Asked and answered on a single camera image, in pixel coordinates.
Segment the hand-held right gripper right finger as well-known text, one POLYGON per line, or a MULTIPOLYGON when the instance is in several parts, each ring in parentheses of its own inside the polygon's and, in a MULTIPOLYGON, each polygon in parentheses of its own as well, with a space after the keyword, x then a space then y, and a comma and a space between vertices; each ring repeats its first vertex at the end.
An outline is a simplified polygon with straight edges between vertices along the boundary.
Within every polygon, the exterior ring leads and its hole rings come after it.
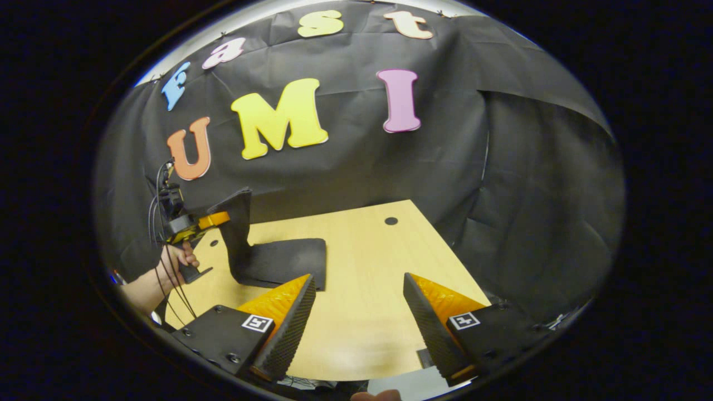
POLYGON ((551 335, 514 303, 486 306, 411 272, 403 276, 403 297, 448 385, 510 367, 551 335))

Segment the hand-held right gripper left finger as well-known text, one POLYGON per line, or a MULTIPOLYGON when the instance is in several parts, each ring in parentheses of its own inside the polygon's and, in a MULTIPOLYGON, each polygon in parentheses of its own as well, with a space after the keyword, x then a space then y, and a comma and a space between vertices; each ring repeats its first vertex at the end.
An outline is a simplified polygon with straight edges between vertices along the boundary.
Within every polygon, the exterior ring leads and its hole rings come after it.
POLYGON ((215 305, 172 337, 232 376, 275 382, 287 375, 315 299, 315 277, 306 274, 238 308, 215 305))

